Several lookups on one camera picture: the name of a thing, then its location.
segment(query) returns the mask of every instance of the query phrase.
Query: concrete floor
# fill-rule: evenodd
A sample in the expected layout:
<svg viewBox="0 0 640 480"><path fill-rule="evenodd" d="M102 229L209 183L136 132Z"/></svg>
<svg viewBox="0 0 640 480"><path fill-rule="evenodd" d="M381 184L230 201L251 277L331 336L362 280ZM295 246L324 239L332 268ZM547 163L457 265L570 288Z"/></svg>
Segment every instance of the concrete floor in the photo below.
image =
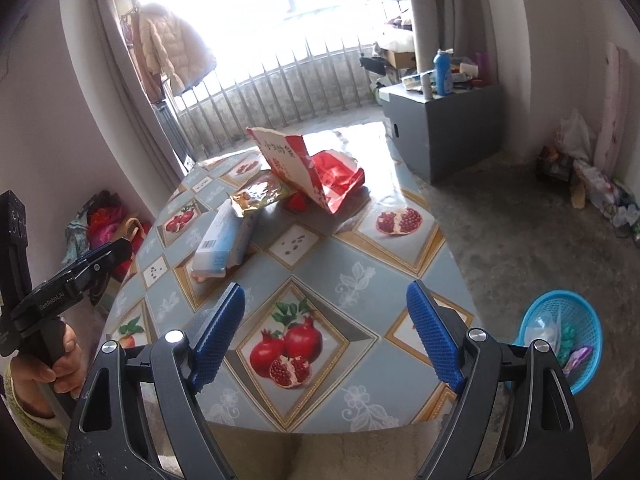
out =
<svg viewBox="0 0 640 480"><path fill-rule="evenodd" d="M307 133L380 121L365 106L290 126ZM538 183L530 164L496 156L437 187L416 177L449 243L481 319L512 341L529 305L557 288L597 311L605 348L598 373L577 395L594 478L640 419L640 251L591 205L572 208L567 193Z"/></svg>

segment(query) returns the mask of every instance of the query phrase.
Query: blue basket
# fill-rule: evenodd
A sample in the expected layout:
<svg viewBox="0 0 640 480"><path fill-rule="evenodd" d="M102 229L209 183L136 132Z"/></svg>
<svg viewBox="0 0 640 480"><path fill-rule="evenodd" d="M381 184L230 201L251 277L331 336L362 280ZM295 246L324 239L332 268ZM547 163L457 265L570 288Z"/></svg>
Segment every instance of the blue basket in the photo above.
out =
<svg viewBox="0 0 640 480"><path fill-rule="evenodd" d="M568 290L553 290L543 294L527 310L520 326L516 344L524 344L525 329L533 319L541 314L549 314L552 319L556 319L558 311L562 311L562 323L570 323L575 328L573 349L583 346L593 347L588 359L567 377L571 393L575 395L591 381L598 369L600 357L602 356L602 327L600 326L600 320L593 307L585 299Z"/></svg>

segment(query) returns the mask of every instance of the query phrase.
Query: metal screw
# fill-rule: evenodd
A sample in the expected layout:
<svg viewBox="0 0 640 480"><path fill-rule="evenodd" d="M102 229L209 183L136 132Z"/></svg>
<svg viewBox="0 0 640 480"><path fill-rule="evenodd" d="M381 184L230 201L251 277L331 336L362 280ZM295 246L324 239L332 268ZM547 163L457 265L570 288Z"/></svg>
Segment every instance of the metal screw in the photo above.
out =
<svg viewBox="0 0 640 480"><path fill-rule="evenodd" d="M544 339L536 339L533 343L533 348L535 348L538 352L549 352L551 346Z"/></svg>
<svg viewBox="0 0 640 480"><path fill-rule="evenodd" d="M102 351L105 354L110 354L118 347L118 343L115 341L107 341L104 345L102 345Z"/></svg>
<svg viewBox="0 0 640 480"><path fill-rule="evenodd" d="M171 330L171 332L167 332L164 336L165 341L168 343L177 343L183 338L184 334L181 330Z"/></svg>
<svg viewBox="0 0 640 480"><path fill-rule="evenodd" d="M469 330L469 337L474 341L481 343L486 340L486 332L484 330L480 330L479 328L472 328Z"/></svg>

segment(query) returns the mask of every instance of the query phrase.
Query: beige puffer jacket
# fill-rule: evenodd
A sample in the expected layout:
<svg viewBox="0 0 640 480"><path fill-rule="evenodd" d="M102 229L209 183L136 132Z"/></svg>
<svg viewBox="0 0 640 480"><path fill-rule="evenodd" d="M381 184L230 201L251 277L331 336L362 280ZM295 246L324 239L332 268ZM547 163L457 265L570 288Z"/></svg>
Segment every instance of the beige puffer jacket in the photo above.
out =
<svg viewBox="0 0 640 480"><path fill-rule="evenodd" d="M159 4L140 8L140 37L146 65L164 72L174 96L199 84L216 67L216 57L183 19Z"/></svg>

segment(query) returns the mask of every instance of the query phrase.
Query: open red box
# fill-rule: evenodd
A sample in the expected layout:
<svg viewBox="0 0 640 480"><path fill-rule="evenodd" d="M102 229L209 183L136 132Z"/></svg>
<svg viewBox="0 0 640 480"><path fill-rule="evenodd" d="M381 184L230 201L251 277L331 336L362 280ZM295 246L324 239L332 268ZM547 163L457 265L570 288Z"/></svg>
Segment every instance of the open red box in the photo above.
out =
<svg viewBox="0 0 640 480"><path fill-rule="evenodd" d="M364 184L364 170L341 152L324 150L309 156L302 135L247 128L271 166L271 171L303 191L330 213L338 211L347 194Z"/></svg>

